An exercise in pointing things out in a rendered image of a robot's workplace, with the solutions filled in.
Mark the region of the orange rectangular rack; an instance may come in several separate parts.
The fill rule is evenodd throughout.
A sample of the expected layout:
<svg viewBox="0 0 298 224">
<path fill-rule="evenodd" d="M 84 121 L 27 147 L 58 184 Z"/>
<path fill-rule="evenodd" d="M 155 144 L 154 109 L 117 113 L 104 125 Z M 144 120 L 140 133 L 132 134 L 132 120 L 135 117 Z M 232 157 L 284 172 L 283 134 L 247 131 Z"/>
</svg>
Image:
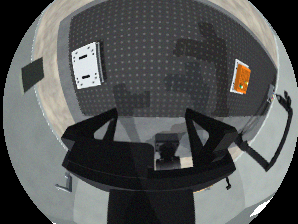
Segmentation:
<svg viewBox="0 0 298 224">
<path fill-rule="evenodd" d="M 242 77 L 243 75 L 243 77 Z M 246 75 L 246 76 L 245 76 Z M 250 76 L 250 70 L 240 64 L 238 64 L 237 67 L 237 73 L 236 73 L 236 79 L 235 79 L 235 83 L 234 83 L 234 90 L 238 91 L 238 92 L 242 92 L 242 93 L 246 93 L 247 90 L 247 84 L 244 83 L 244 81 L 249 81 L 249 76 Z M 244 78 L 244 79 L 243 79 Z M 248 80 L 247 80 L 248 79 Z M 240 82 L 240 83 L 239 83 Z M 241 86 L 243 86 L 243 88 L 241 89 L 239 87 L 239 84 Z M 239 90 L 240 89 L 240 90 Z M 243 91 L 244 90 L 244 91 Z"/>
</svg>

